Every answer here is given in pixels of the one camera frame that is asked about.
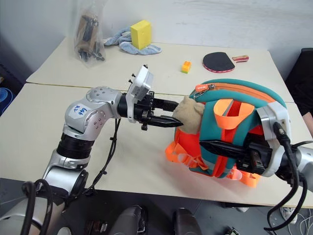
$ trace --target light blue cloth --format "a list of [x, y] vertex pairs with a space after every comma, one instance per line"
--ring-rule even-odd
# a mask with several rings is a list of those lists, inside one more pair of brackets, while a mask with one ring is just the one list
[[130, 27], [123, 28], [118, 33], [116, 33], [113, 37], [105, 39], [104, 45], [105, 46], [119, 45], [119, 47], [122, 50], [133, 55], [136, 55], [136, 54], [151, 55], [151, 54], [160, 53], [162, 51], [161, 48], [154, 46], [154, 45], [148, 45], [147, 47], [141, 50], [135, 48], [132, 44]]

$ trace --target wire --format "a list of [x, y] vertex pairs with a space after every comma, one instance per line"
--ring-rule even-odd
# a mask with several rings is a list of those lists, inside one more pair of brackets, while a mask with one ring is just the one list
[[[309, 215], [308, 218], [305, 218], [302, 214], [298, 213], [298, 215], [303, 218], [303, 220], [302, 220], [302, 221], [300, 222], [300, 224], [299, 224], [299, 228], [300, 228], [300, 233], [301, 233], [301, 235], [303, 235], [303, 232], [302, 232], [302, 222], [305, 222], [305, 227], [306, 227], [307, 230], [308, 230], [309, 224], [307, 224], [307, 219], [309, 219], [309, 222], [310, 222], [310, 218], [313, 217], [313, 216], [311, 216], [311, 209], [309, 209], [309, 212], [310, 212], [310, 215]], [[293, 235], [293, 234], [291, 233], [291, 230], [290, 230], [290, 224], [288, 224], [288, 231], [289, 231], [290, 235]]]
[[119, 124], [121, 122], [121, 119], [115, 119], [115, 131], [114, 131], [114, 135], [113, 137], [110, 138], [110, 140], [112, 141], [111, 143], [111, 147], [110, 147], [110, 151], [108, 154], [108, 158], [106, 163], [104, 164], [103, 168], [101, 169], [101, 171], [98, 173], [98, 175], [94, 178], [92, 185], [87, 188], [86, 190], [83, 191], [83, 194], [87, 194], [87, 193], [91, 193], [95, 190], [94, 186], [99, 182], [99, 180], [101, 179], [102, 175], [106, 175], [106, 169], [108, 164], [110, 163], [114, 153], [115, 153], [115, 149], [116, 149], [116, 142], [117, 142], [117, 131], [118, 131], [118, 127]]
[[306, 221], [307, 221], [307, 220], [310, 220], [312, 217], [313, 217], [313, 215], [312, 215], [312, 216], [309, 216], [308, 218], [306, 218], [306, 219], [304, 219], [304, 220], [301, 221], [301, 223], [300, 223], [300, 232], [301, 232], [301, 235], [303, 235], [303, 233], [302, 233], [302, 223], [303, 223], [303, 222], [305, 222], [305, 227], [306, 227], [306, 229], [307, 229], [307, 232], [306, 232], [305, 234], [306, 234], [306, 235], [309, 234], [309, 229], [311, 228], [311, 226], [312, 226], [313, 223], [312, 223], [312, 224], [310, 224], [310, 223], [307, 224]]
[[35, 209], [36, 188], [34, 183], [30, 181], [23, 183], [22, 191], [28, 197], [28, 202], [26, 207], [25, 219], [21, 230], [21, 235], [28, 235]]
[[1, 203], [0, 203], [0, 207], [1, 207], [2, 205], [4, 205], [4, 204], [11, 203], [11, 202], [14, 202], [14, 201], [17, 201], [17, 200], [20, 200], [20, 199], [25, 199], [25, 198], [26, 198], [26, 197], [25, 197], [25, 195], [24, 195], [24, 196], [22, 196], [22, 197], [14, 198], [14, 199], [9, 200], [9, 201], [1, 202]]
[[46, 191], [46, 197], [47, 197], [47, 208], [45, 211], [45, 218], [44, 218], [44, 222], [39, 233], [39, 235], [45, 235], [47, 233], [47, 230], [50, 224], [51, 215], [52, 215], [53, 198], [52, 198], [52, 190], [48, 182], [44, 179], [38, 179], [35, 182], [35, 185], [38, 186], [39, 184], [42, 184], [43, 188]]
[[35, 183], [27, 181], [22, 185], [22, 191], [28, 197], [27, 208], [25, 213], [25, 219], [23, 222], [21, 235], [28, 235], [30, 226], [33, 221], [34, 209], [35, 209], [35, 201], [36, 201], [36, 187], [41, 184], [46, 191], [47, 198], [47, 208], [45, 212], [45, 217], [43, 221], [43, 225], [41, 226], [39, 235], [45, 235], [47, 233], [51, 215], [52, 215], [52, 207], [53, 207], [53, 198], [52, 198], [52, 190], [48, 182], [44, 179], [39, 179]]
[[277, 233], [275, 231], [272, 231], [272, 232], [271, 231], [267, 231], [267, 233], [270, 234], [270, 235], [273, 235], [273, 234], [277, 235]]
[[297, 149], [297, 147], [302, 146], [302, 145], [304, 145], [304, 144], [309, 144], [309, 143], [313, 143], [313, 141], [302, 141], [302, 142], [293, 144], [293, 145], [292, 145], [292, 149]]
[[[297, 171], [297, 166], [296, 166], [294, 154], [291, 150], [290, 144], [287, 142], [282, 142], [281, 145], [283, 145], [285, 152], [286, 152], [286, 155], [287, 155], [287, 158], [288, 158], [288, 161], [289, 161], [289, 165], [290, 165], [291, 173], [292, 173], [292, 178], [293, 178], [293, 185], [292, 185], [290, 192], [287, 194], [287, 196], [280, 203], [278, 203], [276, 206], [274, 206], [271, 210], [268, 211], [267, 220], [268, 220], [268, 224], [269, 224], [270, 228], [264, 228], [264, 230], [266, 230], [266, 231], [275, 231], [275, 230], [281, 229], [284, 226], [288, 225], [294, 219], [294, 217], [297, 215], [297, 213], [301, 209], [301, 205], [302, 205], [302, 204], [300, 205], [300, 203], [299, 203], [297, 205], [297, 207], [295, 208], [294, 212], [292, 213], [292, 215], [284, 223], [282, 223], [281, 225], [276, 226], [274, 228], [272, 227], [272, 225], [270, 223], [271, 214], [274, 211], [276, 211], [277, 209], [279, 209], [280, 207], [282, 207], [284, 204], [286, 204], [295, 195], [295, 193], [297, 192], [298, 187], [299, 187], [299, 174]], [[301, 199], [303, 197], [303, 194], [305, 194], [304, 195], [304, 198], [305, 198], [306, 190], [302, 191]]]

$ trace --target silver robotic arm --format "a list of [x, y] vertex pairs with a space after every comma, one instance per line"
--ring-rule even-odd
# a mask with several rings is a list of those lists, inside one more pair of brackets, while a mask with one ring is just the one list
[[[97, 87], [88, 91], [86, 96], [72, 103], [65, 112], [65, 124], [61, 141], [53, 150], [43, 179], [53, 192], [53, 206], [47, 234], [51, 233], [55, 222], [69, 203], [82, 194], [88, 173], [85, 168], [90, 160], [91, 148], [102, 127], [110, 118], [127, 118], [130, 122], [160, 127], [176, 127], [182, 123], [167, 116], [154, 116], [153, 110], [160, 108], [173, 111], [176, 102], [154, 98], [150, 92], [153, 75], [146, 65], [135, 76], [126, 94], [108, 87]], [[41, 233], [47, 208], [46, 192], [37, 187], [30, 235]], [[0, 234], [19, 235], [25, 221], [28, 199], [18, 203], [0, 218]]]
[[[239, 170], [264, 177], [276, 174], [291, 184], [289, 161], [279, 140], [280, 133], [276, 133], [274, 128], [275, 123], [280, 126], [280, 131], [284, 132], [290, 145], [291, 126], [288, 111], [277, 101], [256, 111], [262, 124], [264, 138], [248, 133], [243, 146], [219, 140], [200, 141], [200, 145], [214, 154], [236, 159], [236, 167]], [[290, 147], [294, 152], [298, 172], [307, 179], [308, 190], [313, 191], [313, 150], [299, 145]]]

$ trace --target white label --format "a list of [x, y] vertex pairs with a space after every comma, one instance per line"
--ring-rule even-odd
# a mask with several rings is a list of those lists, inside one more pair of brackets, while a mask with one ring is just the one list
[[86, 105], [76, 104], [68, 115], [73, 119], [78, 119], [84, 117], [89, 110], [91, 110], [91, 108], [88, 108]]

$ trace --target yellow sponge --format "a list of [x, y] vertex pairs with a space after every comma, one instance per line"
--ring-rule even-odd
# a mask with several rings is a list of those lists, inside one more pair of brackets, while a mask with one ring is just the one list
[[131, 26], [132, 44], [139, 50], [151, 43], [151, 24], [143, 20]]

